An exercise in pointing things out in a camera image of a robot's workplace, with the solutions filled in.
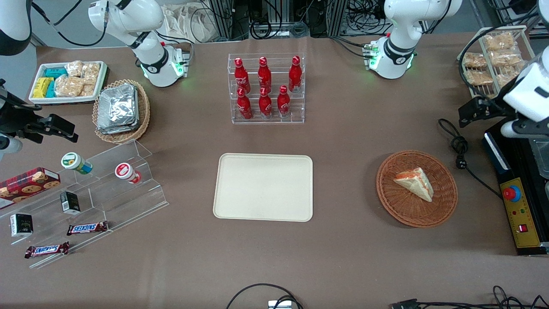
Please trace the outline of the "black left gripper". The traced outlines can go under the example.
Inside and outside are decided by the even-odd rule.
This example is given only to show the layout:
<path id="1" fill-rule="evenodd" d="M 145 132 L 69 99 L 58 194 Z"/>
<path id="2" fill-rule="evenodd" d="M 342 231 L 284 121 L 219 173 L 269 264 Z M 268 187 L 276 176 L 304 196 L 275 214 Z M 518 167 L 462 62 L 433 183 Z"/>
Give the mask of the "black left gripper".
<path id="1" fill-rule="evenodd" d="M 476 96 L 459 108 L 459 127 L 465 128 L 475 121 L 486 121 L 498 117 L 514 119 L 515 109 L 510 107 L 502 97 Z"/>

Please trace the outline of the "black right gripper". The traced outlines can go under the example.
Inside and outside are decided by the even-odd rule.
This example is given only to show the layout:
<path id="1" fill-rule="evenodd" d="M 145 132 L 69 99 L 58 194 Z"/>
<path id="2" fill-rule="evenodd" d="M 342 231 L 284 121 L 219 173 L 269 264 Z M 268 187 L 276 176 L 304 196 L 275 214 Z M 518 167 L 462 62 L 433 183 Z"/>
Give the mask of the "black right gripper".
<path id="1" fill-rule="evenodd" d="M 26 104 L 23 100 L 6 90 L 0 81 L 0 131 L 10 137 L 29 139 L 34 143 L 42 143 L 43 136 L 32 131 L 42 117 L 35 114 L 42 109 L 36 104 Z M 62 137 L 72 143 L 77 143 L 78 134 L 75 133 L 75 125 L 57 114 L 49 114 L 42 119 L 45 129 L 42 134 L 47 136 Z"/>

